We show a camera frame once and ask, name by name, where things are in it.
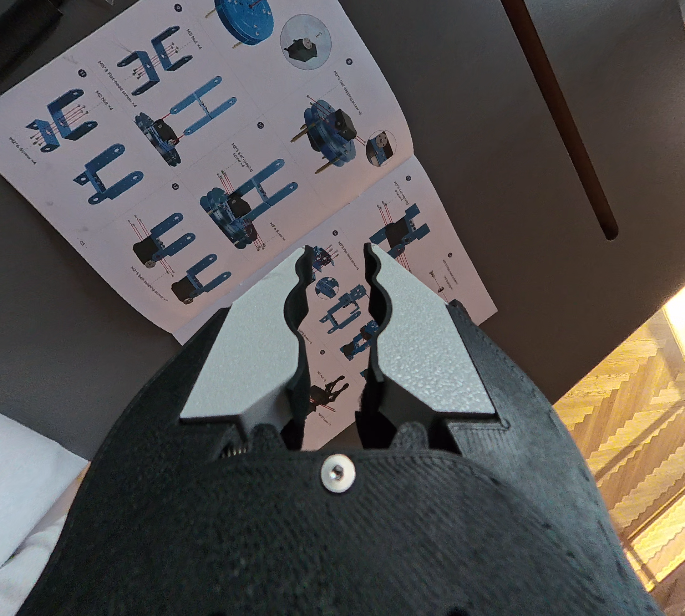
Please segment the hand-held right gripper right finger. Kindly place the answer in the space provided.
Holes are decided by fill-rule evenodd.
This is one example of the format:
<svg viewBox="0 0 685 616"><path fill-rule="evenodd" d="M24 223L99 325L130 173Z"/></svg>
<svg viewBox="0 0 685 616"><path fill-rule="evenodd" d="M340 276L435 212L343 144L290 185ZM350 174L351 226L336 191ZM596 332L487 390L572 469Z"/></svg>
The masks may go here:
<svg viewBox="0 0 685 616"><path fill-rule="evenodd" d="M429 434L450 419L496 418L447 303L379 246L364 245L371 340L357 431L365 449L388 448L403 424Z"/></svg>

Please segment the dark grey desk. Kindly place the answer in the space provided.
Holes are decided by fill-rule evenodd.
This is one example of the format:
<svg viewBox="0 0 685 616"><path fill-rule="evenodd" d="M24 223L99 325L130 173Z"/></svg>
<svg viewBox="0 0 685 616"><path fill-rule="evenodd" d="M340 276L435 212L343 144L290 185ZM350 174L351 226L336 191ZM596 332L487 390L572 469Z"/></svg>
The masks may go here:
<svg viewBox="0 0 685 616"><path fill-rule="evenodd" d="M498 312L556 401L684 282L678 0L525 0L618 224L608 241L500 0L339 0ZM1 412L84 458L178 350L1 182Z"/></svg>

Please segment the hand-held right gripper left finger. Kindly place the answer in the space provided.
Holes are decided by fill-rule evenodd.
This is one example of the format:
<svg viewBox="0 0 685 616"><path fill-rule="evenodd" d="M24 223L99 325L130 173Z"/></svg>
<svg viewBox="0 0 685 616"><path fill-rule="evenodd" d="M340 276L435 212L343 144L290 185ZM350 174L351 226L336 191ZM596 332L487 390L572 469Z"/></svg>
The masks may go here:
<svg viewBox="0 0 685 616"><path fill-rule="evenodd" d="M293 252L229 309L180 413L183 422L233 422L244 434L275 426L301 449L310 373L298 328L308 313L313 249Z"/></svg>

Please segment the black screwdriver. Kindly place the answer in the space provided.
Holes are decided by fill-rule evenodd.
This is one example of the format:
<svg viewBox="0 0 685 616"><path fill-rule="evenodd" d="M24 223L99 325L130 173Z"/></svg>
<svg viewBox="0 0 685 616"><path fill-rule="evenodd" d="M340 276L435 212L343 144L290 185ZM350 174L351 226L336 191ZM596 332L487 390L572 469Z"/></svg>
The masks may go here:
<svg viewBox="0 0 685 616"><path fill-rule="evenodd" d="M1 15L1 81L54 30L63 3L17 0Z"/></svg>

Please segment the printed instruction booklet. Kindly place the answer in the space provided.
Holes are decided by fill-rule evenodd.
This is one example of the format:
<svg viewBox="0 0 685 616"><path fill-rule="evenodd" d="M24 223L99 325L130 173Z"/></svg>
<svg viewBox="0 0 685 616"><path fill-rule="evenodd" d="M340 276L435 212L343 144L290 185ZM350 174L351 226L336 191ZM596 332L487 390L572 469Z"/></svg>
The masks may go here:
<svg viewBox="0 0 685 616"><path fill-rule="evenodd" d="M3 176L179 341L313 247L306 449L354 420L365 243L495 312L338 0L141 0L4 94L1 138Z"/></svg>

